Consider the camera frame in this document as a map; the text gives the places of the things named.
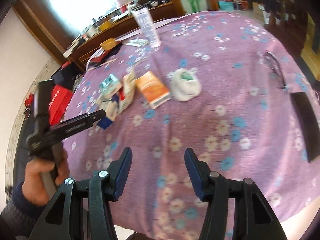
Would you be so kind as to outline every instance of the red box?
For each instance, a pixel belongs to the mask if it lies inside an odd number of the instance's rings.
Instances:
[[[54,125],[60,122],[64,112],[69,105],[73,93],[59,85],[56,85],[51,92],[51,103],[49,104],[49,122]]]

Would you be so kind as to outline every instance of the eyeglasses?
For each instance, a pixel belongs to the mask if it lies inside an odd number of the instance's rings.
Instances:
[[[273,73],[277,76],[277,78],[280,78],[280,89],[287,90],[288,86],[284,80],[284,76],[281,71],[280,63],[276,59],[276,56],[271,53],[270,51],[266,51],[264,54],[265,60],[267,61],[270,69],[273,71]]]

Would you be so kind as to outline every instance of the black tool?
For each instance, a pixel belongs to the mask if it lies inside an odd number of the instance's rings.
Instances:
[[[224,240],[229,198],[235,199],[233,240],[287,240],[279,220],[252,179],[224,178],[199,161],[192,148],[185,151],[184,160],[197,197],[209,202],[199,240]]]
[[[320,129],[318,121],[305,92],[290,93],[290,98],[302,130],[307,159],[311,163],[320,155]]]
[[[132,164],[132,151],[124,148],[120,158],[91,179],[68,178],[61,184],[37,221],[29,240],[83,240],[83,199],[89,201],[91,240],[117,240],[109,201],[122,195]]]
[[[29,155],[54,161],[56,167],[62,160],[62,140],[86,130],[106,116],[104,110],[91,114],[82,114],[57,125],[49,123],[49,104],[54,81],[46,80],[38,83],[34,97],[35,132],[27,137]],[[50,173],[42,173],[44,187],[51,198],[56,191],[55,179],[58,176],[57,168]]]

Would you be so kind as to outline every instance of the box on shelf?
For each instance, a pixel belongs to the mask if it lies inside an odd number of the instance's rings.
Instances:
[[[264,15],[263,15],[264,6],[262,4],[259,4],[259,3],[256,3],[256,2],[253,2],[252,6],[253,6],[254,18],[259,20],[259,21],[261,21],[261,22],[265,22],[265,18],[264,18]]]

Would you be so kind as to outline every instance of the dark blue sleeve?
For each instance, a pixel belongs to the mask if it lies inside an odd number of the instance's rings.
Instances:
[[[22,194],[22,183],[20,183],[13,191],[12,202],[22,213],[38,220],[45,206],[36,206],[30,203]]]

